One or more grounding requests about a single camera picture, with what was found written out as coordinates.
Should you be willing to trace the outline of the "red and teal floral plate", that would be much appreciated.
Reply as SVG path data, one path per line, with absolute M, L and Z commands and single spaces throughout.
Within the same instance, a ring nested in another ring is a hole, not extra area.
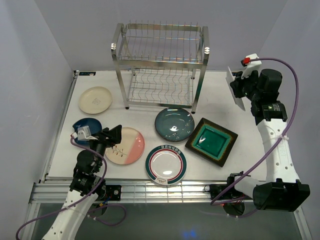
M 236 93 L 235 93 L 235 90 L 233 88 L 233 85 L 232 83 L 234 82 L 235 78 L 232 74 L 232 71 L 230 69 L 230 67 L 228 66 L 227 67 L 227 70 L 226 70 L 226 77 L 225 77 L 225 80 L 227 82 L 227 85 L 229 87 L 229 90 L 230 90 L 230 93 L 231 93 L 231 96 L 232 96 L 232 99 L 234 101 L 234 103 L 242 110 L 242 111 L 246 111 L 246 108 L 245 108 L 245 105 L 244 105 L 244 102 L 242 100 L 242 98 L 239 98 L 239 97 L 236 97 Z

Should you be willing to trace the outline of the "dark teal floral plate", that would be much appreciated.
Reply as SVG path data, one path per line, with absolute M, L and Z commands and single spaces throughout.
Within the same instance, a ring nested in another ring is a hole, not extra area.
M 154 121 L 155 131 L 169 142 L 182 142 L 190 137 L 195 129 L 191 113 L 183 108 L 165 108 Z

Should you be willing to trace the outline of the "green square plate dark rim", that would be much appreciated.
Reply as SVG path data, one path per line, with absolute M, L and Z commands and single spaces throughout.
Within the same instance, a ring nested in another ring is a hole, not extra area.
M 222 168 L 237 138 L 237 133 L 203 117 L 185 147 Z

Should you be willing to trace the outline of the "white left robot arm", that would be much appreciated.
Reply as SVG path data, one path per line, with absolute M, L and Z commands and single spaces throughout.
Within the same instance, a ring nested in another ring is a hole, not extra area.
M 78 153 L 73 179 L 66 199 L 43 240 L 73 240 L 96 200 L 106 195 L 106 149 L 121 143 L 122 125 L 104 128 L 92 134 L 89 126 L 78 128 L 70 136 L 70 143 L 82 151 Z

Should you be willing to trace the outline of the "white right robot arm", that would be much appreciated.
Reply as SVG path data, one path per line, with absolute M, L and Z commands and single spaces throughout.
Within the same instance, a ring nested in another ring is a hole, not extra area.
M 226 82 L 236 105 L 244 108 L 242 99 L 251 102 L 251 113 L 260 133 L 266 155 L 266 180 L 260 182 L 243 172 L 234 175 L 226 185 L 226 194 L 237 199 L 245 194 L 258 210 L 293 212 L 310 195 L 310 187 L 303 184 L 291 158 L 287 112 L 278 100 L 282 74 L 273 69 L 254 70 L 247 78 L 242 72 L 226 74 Z

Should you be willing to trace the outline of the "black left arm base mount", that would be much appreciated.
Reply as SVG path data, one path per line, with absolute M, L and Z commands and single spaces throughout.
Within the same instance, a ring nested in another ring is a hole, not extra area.
M 99 201 L 120 201 L 122 186 L 121 185 L 104 185 L 101 188 Z

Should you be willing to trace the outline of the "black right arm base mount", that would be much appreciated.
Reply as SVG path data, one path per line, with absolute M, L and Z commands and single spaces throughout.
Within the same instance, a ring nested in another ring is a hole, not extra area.
M 204 186 L 203 191 L 205 193 L 210 194 L 210 199 L 213 200 L 217 195 L 219 195 L 225 188 L 227 187 L 226 184 L 207 184 Z M 230 199 L 237 199 L 242 197 L 243 194 L 234 187 L 228 190 L 228 192 L 224 193 L 219 200 L 230 200 Z

